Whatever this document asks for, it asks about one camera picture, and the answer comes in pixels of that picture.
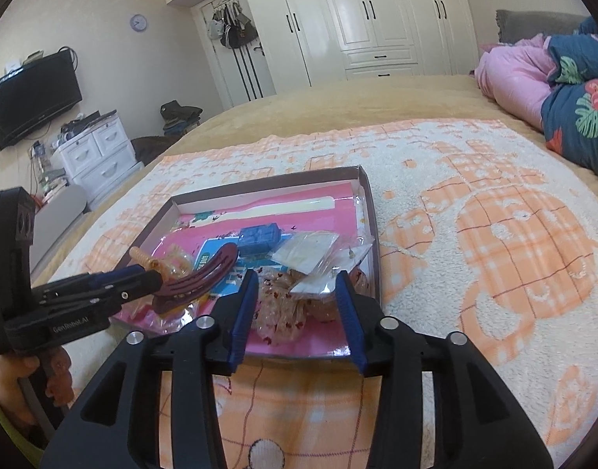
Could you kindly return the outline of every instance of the blue box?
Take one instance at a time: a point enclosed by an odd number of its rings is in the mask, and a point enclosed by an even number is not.
[[[241,257],[267,254],[281,240],[281,229],[277,224],[244,227],[238,236],[238,250]]]

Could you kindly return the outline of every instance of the orange and white blanket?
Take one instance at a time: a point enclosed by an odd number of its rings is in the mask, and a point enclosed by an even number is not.
[[[375,197],[385,311],[422,333],[469,335],[559,467],[598,416],[598,200],[500,122],[411,120],[167,157],[99,218],[53,279],[112,269],[171,195],[356,164]],[[76,386],[115,343],[101,333],[69,345]],[[215,381],[228,465],[364,468],[378,393],[379,379],[353,371],[243,365]],[[430,401],[426,412],[429,467]]]

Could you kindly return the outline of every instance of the gray pillow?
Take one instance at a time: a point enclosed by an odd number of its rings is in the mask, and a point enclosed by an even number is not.
[[[498,40],[515,43],[545,35],[572,35],[587,16],[561,12],[517,12],[497,10]]]

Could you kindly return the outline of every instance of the green sleeve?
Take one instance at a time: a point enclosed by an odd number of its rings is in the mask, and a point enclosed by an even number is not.
[[[14,443],[16,448],[28,459],[28,461],[34,466],[38,467],[40,459],[42,457],[42,450],[34,446],[31,442],[25,439],[10,423],[8,418],[5,417],[4,412],[0,407],[0,423],[3,429],[6,431],[10,440]]]

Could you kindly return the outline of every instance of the tv screen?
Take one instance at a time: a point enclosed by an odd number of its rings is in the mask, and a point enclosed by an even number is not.
[[[80,102],[69,50],[35,60],[0,79],[0,150]]]

